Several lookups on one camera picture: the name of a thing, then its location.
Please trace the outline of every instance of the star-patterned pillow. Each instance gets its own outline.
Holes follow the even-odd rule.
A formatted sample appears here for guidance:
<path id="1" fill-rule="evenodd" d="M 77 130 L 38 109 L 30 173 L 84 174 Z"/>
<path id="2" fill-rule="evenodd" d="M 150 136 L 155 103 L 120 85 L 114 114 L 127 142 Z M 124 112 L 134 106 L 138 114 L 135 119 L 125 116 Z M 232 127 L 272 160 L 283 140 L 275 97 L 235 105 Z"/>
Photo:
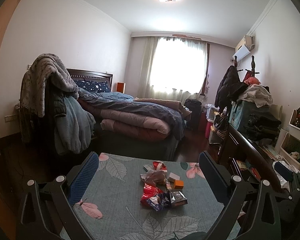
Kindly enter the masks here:
<path id="1" fill-rule="evenodd" d="M 78 87 L 87 90 L 88 92 L 111 92 L 111 89 L 107 82 L 96 82 L 96 81 L 83 81 L 83 80 L 75 80 L 74 81 Z"/>

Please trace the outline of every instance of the orange box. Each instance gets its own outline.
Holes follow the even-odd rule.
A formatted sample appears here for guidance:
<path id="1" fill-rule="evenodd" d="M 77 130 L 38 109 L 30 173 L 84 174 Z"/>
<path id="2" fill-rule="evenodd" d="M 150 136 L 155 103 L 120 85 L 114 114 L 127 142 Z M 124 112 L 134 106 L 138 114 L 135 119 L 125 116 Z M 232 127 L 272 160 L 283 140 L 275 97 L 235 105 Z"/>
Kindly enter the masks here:
<path id="1" fill-rule="evenodd" d="M 183 189 L 183 181 L 182 180 L 176 180 L 173 184 L 174 189 Z"/>

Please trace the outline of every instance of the wall-mounted air conditioner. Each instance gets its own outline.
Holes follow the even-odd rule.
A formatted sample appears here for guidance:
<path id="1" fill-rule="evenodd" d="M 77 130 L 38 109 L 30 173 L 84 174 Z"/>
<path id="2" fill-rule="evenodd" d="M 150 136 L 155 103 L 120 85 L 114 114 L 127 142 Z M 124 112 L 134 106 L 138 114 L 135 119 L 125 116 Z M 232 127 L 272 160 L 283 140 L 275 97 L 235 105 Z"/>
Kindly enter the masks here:
<path id="1" fill-rule="evenodd" d="M 235 47 L 235 54 L 232 56 L 237 56 L 237 61 L 242 60 L 247 56 L 252 49 L 254 49 L 254 37 L 245 35 L 239 44 Z"/>

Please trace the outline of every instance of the luggage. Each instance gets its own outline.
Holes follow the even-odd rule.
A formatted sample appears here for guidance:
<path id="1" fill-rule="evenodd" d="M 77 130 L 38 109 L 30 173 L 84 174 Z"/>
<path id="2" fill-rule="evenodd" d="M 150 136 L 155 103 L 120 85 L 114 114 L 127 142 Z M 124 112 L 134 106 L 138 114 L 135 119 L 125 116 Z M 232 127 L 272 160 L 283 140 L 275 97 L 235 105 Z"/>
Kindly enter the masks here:
<path id="1" fill-rule="evenodd" d="M 190 121 L 187 122 L 187 127 L 197 130 L 200 122 L 201 102 L 188 98 L 185 102 L 185 107 L 192 111 Z"/>

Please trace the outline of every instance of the table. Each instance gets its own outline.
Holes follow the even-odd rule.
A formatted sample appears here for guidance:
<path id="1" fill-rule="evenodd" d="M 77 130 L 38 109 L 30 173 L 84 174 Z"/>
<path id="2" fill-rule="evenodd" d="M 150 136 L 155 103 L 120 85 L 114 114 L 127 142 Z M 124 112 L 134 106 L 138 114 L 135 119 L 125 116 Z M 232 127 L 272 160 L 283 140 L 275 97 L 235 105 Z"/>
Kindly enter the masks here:
<path id="1" fill-rule="evenodd" d="M 102 219 L 89 216 L 84 204 L 73 206 L 95 239 L 182 239 L 194 232 L 207 232 L 224 206 L 215 199 L 198 163 L 164 162 L 168 173 L 184 181 L 188 204 L 160 212 L 140 203 L 144 185 L 140 174 L 145 173 L 145 164 L 152 165 L 152 160 L 100 155 L 99 168 L 82 199 L 84 204 L 97 206 L 95 212 L 102 214 Z M 236 222 L 228 239 L 239 230 Z M 64 229 L 60 236 L 69 239 Z"/>

